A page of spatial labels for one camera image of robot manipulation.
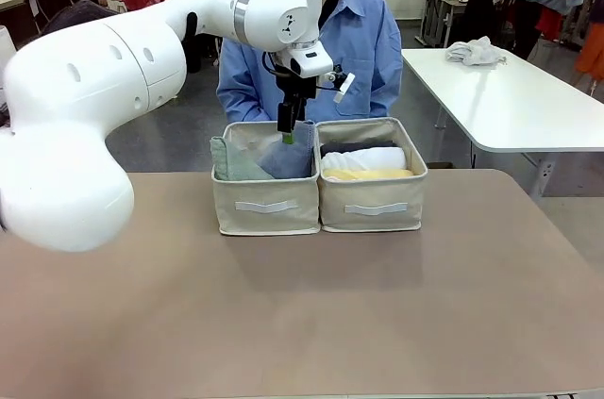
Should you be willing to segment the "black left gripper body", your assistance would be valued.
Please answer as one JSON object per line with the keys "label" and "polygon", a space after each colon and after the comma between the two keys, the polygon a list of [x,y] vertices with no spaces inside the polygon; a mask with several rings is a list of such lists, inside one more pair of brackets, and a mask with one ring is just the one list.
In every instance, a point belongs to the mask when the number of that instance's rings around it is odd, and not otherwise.
{"label": "black left gripper body", "polygon": [[284,94],[284,101],[314,99],[317,94],[317,77],[302,78],[293,71],[275,65],[272,75]]}

